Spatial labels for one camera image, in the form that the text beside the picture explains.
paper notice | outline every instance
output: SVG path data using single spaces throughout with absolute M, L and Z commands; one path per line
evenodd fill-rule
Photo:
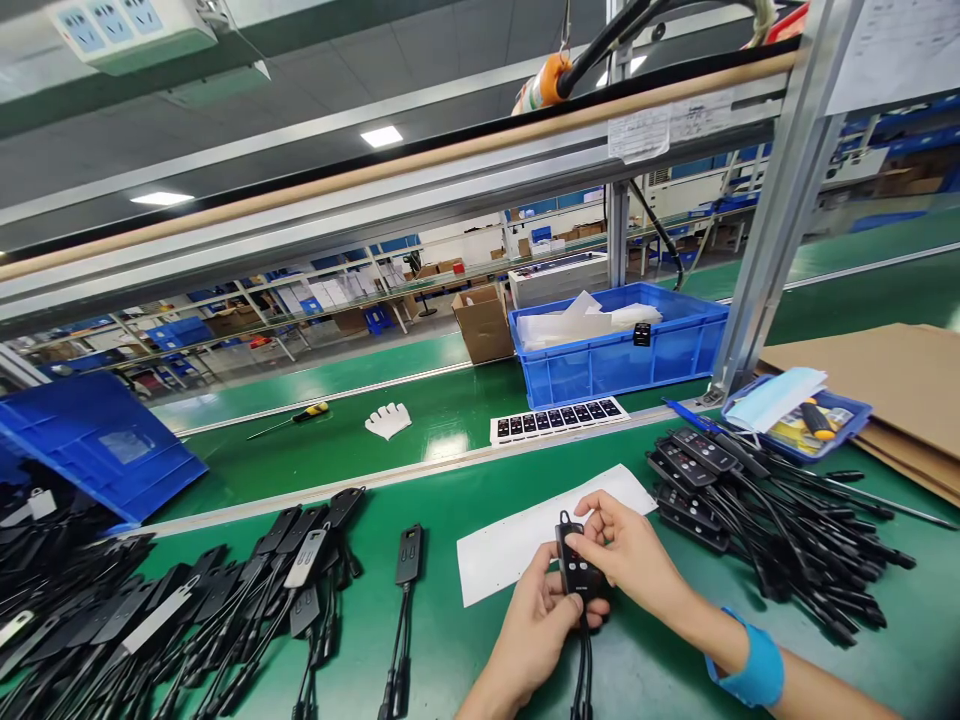
M 600 473 L 580 487 L 504 518 L 457 541 L 463 606 L 469 607 L 503 588 L 510 587 L 527 569 L 537 548 L 554 539 L 560 511 L 574 518 L 573 510 L 584 495 L 606 490 L 617 500 L 646 515 L 656 501 L 623 465 Z M 582 522 L 583 518 L 574 518 Z
M 960 85 L 960 2 L 866 0 L 827 105 L 836 115 Z
M 670 149 L 670 105 L 607 121 L 607 153 L 625 163 L 649 160 Z
M 670 141 L 678 143 L 726 130 L 733 124 L 732 104 L 732 89 L 673 103 Z

white label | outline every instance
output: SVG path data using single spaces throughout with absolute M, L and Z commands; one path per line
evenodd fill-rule
M 960 2 L 866 0 L 827 113 L 951 90 L 958 67 Z
M 33 519 L 39 520 L 46 517 L 57 509 L 57 503 L 53 499 L 53 493 L 49 490 L 34 490 L 30 499 L 27 500 L 30 506 L 30 512 L 33 513 Z
M 100 437 L 100 442 L 124 465 L 143 457 L 154 448 L 149 438 L 141 438 L 129 430 L 103 435 Z
M 607 121 L 607 153 L 625 163 L 649 160 L 670 149 L 670 105 Z
M 673 103 L 670 118 L 670 140 L 684 140 L 726 130 L 733 124 L 733 90 L 698 95 Z

white machine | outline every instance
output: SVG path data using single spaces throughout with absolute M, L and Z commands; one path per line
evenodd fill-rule
M 580 294 L 607 290 L 607 254 L 585 252 L 530 265 L 507 273 L 515 310 L 536 307 Z
M 81 62 L 123 75 L 217 44 L 194 0 L 62 0 L 47 17 Z

blue storage bin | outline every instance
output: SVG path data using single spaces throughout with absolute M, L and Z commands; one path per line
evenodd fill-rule
M 553 233 L 550 232 L 549 225 L 547 225 L 546 227 L 537 228 L 536 230 L 530 233 L 530 241 L 535 243 L 543 242 L 544 240 L 549 240 L 552 237 L 553 237 Z
M 213 332 L 198 317 L 184 318 L 146 331 L 164 350 L 186 347 L 204 340 L 212 340 Z
M 708 377 L 713 371 L 730 314 L 725 305 L 642 282 L 593 293 L 593 297 L 604 312 L 633 303 L 653 305 L 663 322 L 651 327 L 650 347 L 635 346 L 630 330 L 524 352 L 517 318 L 565 310 L 573 299 L 512 311 L 510 333 L 532 410 Z
M 726 419 L 727 413 L 730 411 L 730 408 L 733 407 L 734 402 L 736 402 L 739 398 L 742 398 L 754 388 L 760 387 L 774 377 L 776 376 L 761 375 L 746 387 L 743 387 L 739 391 L 735 392 L 733 395 L 727 398 L 727 402 L 724 403 L 723 410 L 721 410 L 720 414 L 724 419 Z M 844 410 L 849 410 L 853 413 L 853 417 L 850 418 L 850 422 L 840 429 L 836 438 L 828 443 L 824 443 L 823 447 L 820 448 L 820 451 L 816 455 L 805 455 L 796 448 L 790 447 L 789 445 L 782 443 L 775 438 L 767 437 L 766 435 L 760 435 L 761 444 L 766 445 L 767 447 L 776 450 L 781 455 L 796 460 L 799 463 L 810 465 L 817 462 L 825 455 L 831 453 L 835 448 L 846 442 L 848 438 L 853 437 L 858 432 L 863 430 L 864 426 L 867 424 L 867 421 L 870 419 L 870 415 L 873 414 L 872 405 L 867 405 L 867 403 L 860 402 L 859 400 L 852 400 L 851 398 L 844 397 L 843 395 L 837 395 L 829 390 L 821 390 L 813 396 L 813 399 L 817 401 L 818 405 L 821 405 L 827 409 L 839 407 L 843 408 Z
M 0 399 L 0 434 L 134 525 L 207 471 L 107 372 Z

screwdriver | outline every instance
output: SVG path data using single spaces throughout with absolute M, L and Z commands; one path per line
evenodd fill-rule
M 310 418 L 318 417 L 318 416 L 320 416 L 320 415 L 323 415 L 323 414 L 324 414 L 325 412 L 327 412 L 327 410 L 329 410 L 329 409 L 330 409 L 330 406 L 327 405 L 325 402 L 319 402 L 319 403 L 317 403 L 316 405 L 311 405 L 310 407 L 304 409 L 302 412 L 299 412 L 299 413 L 297 413 L 296 415 L 294 415 L 294 416 L 293 416 L 292 418 L 290 418 L 289 420 L 284 420 L 284 421 L 283 421 L 282 423 L 280 423 L 279 425 L 274 425 L 273 427 L 269 427 L 269 428 L 267 428 L 266 430 L 261 430 L 260 432 L 255 433 L 255 434 L 251 435 L 250 437 L 248 437 L 247 440 L 253 440 L 255 437 L 260 437 L 261 435 L 266 435 L 266 434 L 267 434 L 268 432 L 270 432 L 271 430 L 276 430 L 277 428 L 283 427 L 284 425 L 287 425 L 288 423 L 302 423 L 302 422 L 304 422 L 305 420 L 309 420 Z

